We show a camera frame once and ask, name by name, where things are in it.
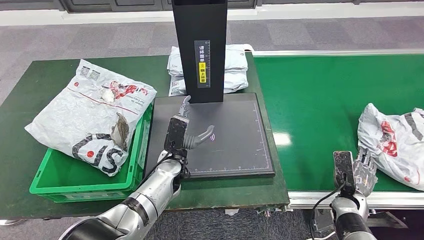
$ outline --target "silver arm segment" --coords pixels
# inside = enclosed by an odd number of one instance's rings
[[[331,202],[338,239],[377,240],[367,227],[369,215],[367,198],[361,193],[356,193],[352,197],[352,199],[336,197]]]
[[[71,226],[60,240],[141,240],[156,222],[181,186],[174,179],[182,165],[178,160],[163,161],[150,177],[121,204],[96,217]]]

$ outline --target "black vertical panel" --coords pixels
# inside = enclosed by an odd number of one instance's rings
[[[68,13],[112,12],[109,0],[59,0]]]
[[[161,0],[109,0],[113,12],[162,11]]]
[[[227,0],[172,0],[176,35],[191,103],[222,102],[224,98]],[[195,41],[209,41],[210,87],[199,87]]]
[[[0,11],[41,9],[59,9],[63,11],[63,7],[58,0],[0,0]]]
[[[262,6],[262,0],[228,0],[228,9],[254,9],[256,2]],[[162,6],[163,10],[172,10],[172,1],[162,0]]]

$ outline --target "black cable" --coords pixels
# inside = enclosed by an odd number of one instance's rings
[[[156,170],[156,168],[163,163],[165,160],[169,160],[169,158],[165,157],[164,159],[158,161],[156,163],[156,165],[154,165],[154,167],[143,177],[143,179],[141,180],[140,184],[138,184],[137,188],[139,188],[142,184],[145,183],[145,181],[150,177],[150,175],[153,173],[154,170]]]
[[[189,179],[192,176],[192,173],[189,171],[189,169],[187,168],[187,166],[184,167],[184,179]]]
[[[326,195],[325,197],[321,198],[317,203],[315,203],[315,205],[312,208],[312,213],[310,214],[310,221],[309,221],[309,233],[310,233],[310,237],[312,238],[312,240],[314,240],[314,231],[313,231],[313,224],[312,221],[314,219],[315,216],[315,209],[317,208],[317,206],[324,200],[328,199],[330,196],[332,196],[333,194],[337,193],[338,191],[340,191],[344,186],[346,185],[346,181],[343,182],[343,184],[341,186],[339,186],[337,189],[335,189],[334,191],[330,192],[328,195]]]

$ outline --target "black stand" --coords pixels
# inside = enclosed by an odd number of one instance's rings
[[[222,102],[227,0],[172,0],[172,9],[190,103]]]

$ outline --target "green plastic crate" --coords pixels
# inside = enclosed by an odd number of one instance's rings
[[[125,199],[143,177],[151,118],[152,105],[138,122],[128,157],[115,176],[49,148],[29,192],[55,203]]]

